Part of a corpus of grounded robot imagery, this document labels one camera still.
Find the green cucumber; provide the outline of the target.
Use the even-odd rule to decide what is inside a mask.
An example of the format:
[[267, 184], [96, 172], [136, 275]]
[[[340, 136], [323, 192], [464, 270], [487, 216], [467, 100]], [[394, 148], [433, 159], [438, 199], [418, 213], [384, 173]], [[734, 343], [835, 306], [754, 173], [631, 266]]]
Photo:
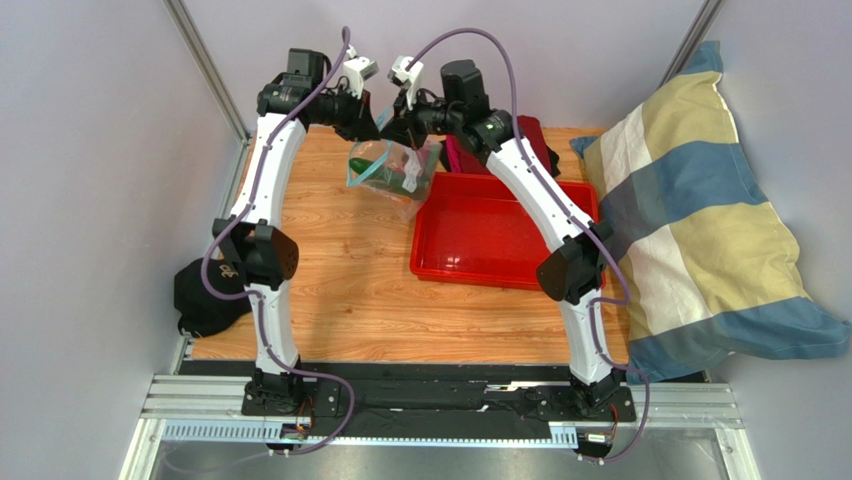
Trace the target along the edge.
[[367, 177], [373, 175], [381, 167], [381, 163], [358, 157], [350, 158], [348, 165], [350, 170], [357, 176]]

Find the clear zip top bag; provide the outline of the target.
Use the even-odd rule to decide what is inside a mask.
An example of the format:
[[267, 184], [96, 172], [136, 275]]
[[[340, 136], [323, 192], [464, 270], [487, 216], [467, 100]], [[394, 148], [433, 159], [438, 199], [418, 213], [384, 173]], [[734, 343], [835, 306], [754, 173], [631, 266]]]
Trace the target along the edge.
[[[440, 155], [443, 148], [439, 142], [427, 139], [422, 148], [414, 150], [389, 140], [374, 140], [357, 142], [349, 151], [350, 158], [358, 157], [381, 163], [381, 167], [371, 176], [357, 176], [349, 168], [346, 185], [367, 189], [379, 195], [393, 205], [396, 215], [403, 222], [411, 221], [428, 199]], [[405, 175], [408, 178], [425, 177], [431, 180], [428, 197], [423, 201], [390, 194], [378, 188], [379, 181], [391, 175]]]

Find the green pepper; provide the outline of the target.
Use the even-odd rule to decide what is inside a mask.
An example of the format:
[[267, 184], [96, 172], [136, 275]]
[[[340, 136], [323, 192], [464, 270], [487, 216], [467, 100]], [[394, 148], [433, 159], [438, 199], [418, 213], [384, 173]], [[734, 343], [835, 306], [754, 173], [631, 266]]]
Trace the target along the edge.
[[408, 178], [405, 175], [391, 175], [381, 179], [378, 188], [393, 195], [423, 201], [429, 195], [431, 180], [425, 177]]

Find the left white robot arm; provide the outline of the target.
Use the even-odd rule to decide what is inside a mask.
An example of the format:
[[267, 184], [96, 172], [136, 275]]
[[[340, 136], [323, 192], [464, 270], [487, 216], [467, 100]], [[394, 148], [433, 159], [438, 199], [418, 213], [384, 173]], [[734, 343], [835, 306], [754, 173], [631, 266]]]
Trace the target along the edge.
[[329, 126], [349, 141], [377, 138], [364, 88], [377, 70], [375, 61], [351, 45], [336, 60], [293, 48], [286, 70], [258, 93], [248, 174], [229, 217], [213, 225], [218, 248], [242, 279], [254, 317], [258, 352], [245, 387], [246, 415], [289, 416], [309, 405], [308, 374], [301, 368], [290, 306], [300, 251], [281, 229], [283, 200], [310, 126]]

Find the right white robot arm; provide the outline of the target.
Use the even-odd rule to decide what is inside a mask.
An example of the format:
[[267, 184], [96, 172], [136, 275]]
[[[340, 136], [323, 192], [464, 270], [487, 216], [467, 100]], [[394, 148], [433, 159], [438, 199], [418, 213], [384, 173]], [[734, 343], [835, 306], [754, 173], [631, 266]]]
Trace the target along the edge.
[[427, 136], [449, 134], [499, 179], [536, 225], [549, 251], [536, 269], [540, 289], [556, 301], [571, 349], [569, 404], [582, 415], [603, 408], [621, 377], [605, 345], [599, 299], [613, 235], [594, 221], [551, 178], [512, 114], [491, 107], [480, 70], [456, 60], [440, 70], [443, 94], [427, 101], [423, 65], [400, 56], [389, 72], [400, 92], [382, 138], [418, 148]]

